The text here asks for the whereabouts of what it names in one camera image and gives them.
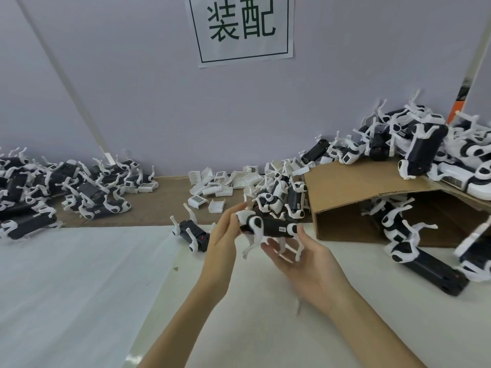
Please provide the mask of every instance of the left forearm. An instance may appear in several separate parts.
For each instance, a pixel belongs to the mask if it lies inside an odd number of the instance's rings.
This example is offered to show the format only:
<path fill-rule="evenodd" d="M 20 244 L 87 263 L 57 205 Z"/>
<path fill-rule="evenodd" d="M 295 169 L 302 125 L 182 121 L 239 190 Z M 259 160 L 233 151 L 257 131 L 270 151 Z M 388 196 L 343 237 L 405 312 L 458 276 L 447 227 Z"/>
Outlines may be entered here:
<path fill-rule="evenodd" d="M 212 292 L 198 282 L 138 368 L 183 368 L 215 305 Z"/>

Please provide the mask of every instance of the forearm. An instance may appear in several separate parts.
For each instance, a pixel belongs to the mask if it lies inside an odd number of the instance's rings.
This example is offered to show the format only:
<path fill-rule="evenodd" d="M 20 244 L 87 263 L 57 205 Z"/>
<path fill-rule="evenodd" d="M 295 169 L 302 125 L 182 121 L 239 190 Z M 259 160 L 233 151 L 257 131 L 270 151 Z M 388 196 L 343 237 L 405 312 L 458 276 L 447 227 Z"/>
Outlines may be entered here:
<path fill-rule="evenodd" d="M 204 284 L 196 284 L 138 368 L 182 368 L 216 305 Z"/>
<path fill-rule="evenodd" d="M 331 319 L 365 368 L 424 368 L 354 289 L 340 298 Z"/>

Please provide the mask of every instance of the cardboard box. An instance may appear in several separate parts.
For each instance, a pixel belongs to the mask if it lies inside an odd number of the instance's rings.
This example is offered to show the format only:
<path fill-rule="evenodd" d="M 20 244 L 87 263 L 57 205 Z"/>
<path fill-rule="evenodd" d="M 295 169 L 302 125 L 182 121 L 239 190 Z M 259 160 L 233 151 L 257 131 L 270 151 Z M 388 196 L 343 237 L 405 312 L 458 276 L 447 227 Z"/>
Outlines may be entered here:
<path fill-rule="evenodd" d="M 403 180 L 396 158 L 353 165 L 333 162 L 304 175 L 317 239 L 384 243 L 388 240 L 361 202 L 378 196 L 409 193 L 413 208 L 403 213 L 410 225 L 424 222 L 438 229 L 421 230 L 420 246 L 457 247 L 491 212 L 491 203 L 471 197 L 444 182 L 426 177 Z"/>

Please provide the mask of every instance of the hand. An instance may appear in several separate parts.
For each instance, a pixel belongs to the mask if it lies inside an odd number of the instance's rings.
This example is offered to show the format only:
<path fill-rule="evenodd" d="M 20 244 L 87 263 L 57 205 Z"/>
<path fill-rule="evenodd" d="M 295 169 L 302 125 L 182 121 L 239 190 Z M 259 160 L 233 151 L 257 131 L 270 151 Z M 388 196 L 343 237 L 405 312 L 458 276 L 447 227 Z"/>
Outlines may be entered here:
<path fill-rule="evenodd" d="M 242 203 L 225 210 L 210 234 L 205 263 L 197 285 L 212 292 L 215 303 L 221 301 L 227 293 L 235 265 L 237 256 L 235 239 L 241 233 L 235 213 L 246 207 L 247 204 Z"/>
<path fill-rule="evenodd" d="M 353 288 L 331 251 L 307 235 L 301 225 L 297 228 L 298 238 L 305 246 L 300 261 L 295 262 L 295 253 L 289 250 L 282 254 L 289 261 L 281 258 L 277 254 L 279 244 L 274 239 L 268 238 L 269 245 L 262 243 L 261 248 L 290 279 L 302 301 L 330 316 L 336 303 Z M 287 243 L 294 250 L 298 249 L 296 240 L 287 239 Z"/>

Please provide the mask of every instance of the orange object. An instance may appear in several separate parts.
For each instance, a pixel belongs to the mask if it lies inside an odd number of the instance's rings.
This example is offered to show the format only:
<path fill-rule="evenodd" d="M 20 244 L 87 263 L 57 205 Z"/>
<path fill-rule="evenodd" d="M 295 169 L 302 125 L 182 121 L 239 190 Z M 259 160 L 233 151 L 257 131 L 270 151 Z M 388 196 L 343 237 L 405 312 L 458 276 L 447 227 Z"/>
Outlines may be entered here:
<path fill-rule="evenodd" d="M 458 100 L 457 102 L 454 103 L 454 106 L 452 107 L 450 115 L 448 116 L 447 124 L 451 123 L 452 120 L 454 119 L 455 111 L 462 111 L 464 103 L 465 103 L 465 100 Z"/>

